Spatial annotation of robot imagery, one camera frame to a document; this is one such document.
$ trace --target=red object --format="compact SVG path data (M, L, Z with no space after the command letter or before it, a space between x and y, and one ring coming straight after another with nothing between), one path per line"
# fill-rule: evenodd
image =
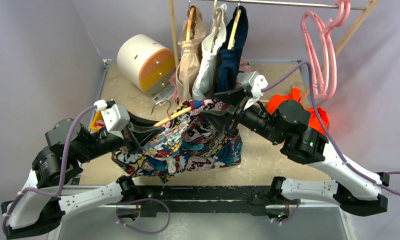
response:
M278 106L286 101L286 100L296 100L297 102L300 103L300 95L302 94L302 91L296 87L293 87L291 89L291 93L281 96L279 94L274 95L268 102L268 104L266 105L266 110L268 111L268 113L273 114L275 112L275 110L277 110ZM328 126L330 125L330 118L328 117L327 112L322 109L321 107L317 108L318 113L325 125L325 127L328 128ZM314 109L308 108L307 109L308 112L310 112L310 121L309 121L309 127L317 130L318 132L320 132L321 134L325 135L325 131L324 129L321 127L321 124L318 121L318 118L315 114Z

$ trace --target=beige garment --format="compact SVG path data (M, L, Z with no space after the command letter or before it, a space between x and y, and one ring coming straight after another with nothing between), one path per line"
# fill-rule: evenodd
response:
M192 100L191 91L200 70L200 60L202 56L201 43L206 36L206 28L203 24L203 15L200 9L195 7L194 36L186 41L187 21L183 24L183 30L179 37L178 44L182 48L181 62L176 68L176 90L179 102Z

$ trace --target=metal rod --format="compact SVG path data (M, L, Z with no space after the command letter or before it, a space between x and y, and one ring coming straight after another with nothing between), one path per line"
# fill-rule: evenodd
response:
M320 9L338 9L336 5L330 4L317 4L317 3L300 3L300 2L286 2L286 1L265 1L265 0L220 0L221 2L227 3L238 3L243 4L263 4L263 5L278 5L278 6L291 6L291 7L309 7L309 8L320 8ZM351 10L366 10L366 6L352 6Z

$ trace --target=beige tabletop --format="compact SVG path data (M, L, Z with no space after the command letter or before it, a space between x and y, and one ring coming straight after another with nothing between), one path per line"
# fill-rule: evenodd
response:
M252 64L252 70L264 75L269 84L288 72L291 64ZM265 93L264 99L270 99L274 94L286 95L291 87L304 88L300 71L293 73L286 81ZM124 105L133 114L151 120L162 120L166 114L167 105L157 106L150 115L154 105L152 99L130 83L113 64L104 87L102 99L114 99ZM177 105L173 102L171 111ZM282 145L273 146L261 136L240 126L243 141L241 164L227 168L216 168L205 171L186 171L171 178L166 185L270 185L273 177L283 176L303 181L326 181L329 177L308 166L297 164L280 153ZM90 163L83 165L80 185L107 185L115 181L125 172L111 160L111 154L103 155ZM134 178L136 185L163 185L158 176L140 176Z

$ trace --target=clothes rack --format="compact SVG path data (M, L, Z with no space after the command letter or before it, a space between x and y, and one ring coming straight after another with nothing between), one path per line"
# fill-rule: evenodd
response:
M173 0L169 1L169 14L171 17L171 29L172 29L172 38L174 36L174 32L176 32L176 25L175 25L175 13L174 13L174 4ZM214 0L197 0L197 1L208 1L213 2ZM347 45L365 19L369 16L371 11L375 8L377 3L380 0L353 0L352 2L358 1L366 1L366 6L351 6L351 10L359 10L362 11L361 14L356 18L356 20L351 24L350 28L347 30L346 34L341 38L340 42L335 47L336 56L343 50L343 48ZM267 0L220 0L220 2L227 2L227 3L238 3L241 2L242 4L259 4L259 5L275 5L275 6L287 6L287 7L308 7L308 8L326 8L326 9L338 9L338 6L332 4L318 4L318 3L300 3L300 2L286 2L286 1L267 1ZM173 40L173 51L174 53L178 53L177 48L177 40ZM175 54L175 62L178 63L178 54ZM301 99L304 99L307 94L309 87L306 87L303 91Z

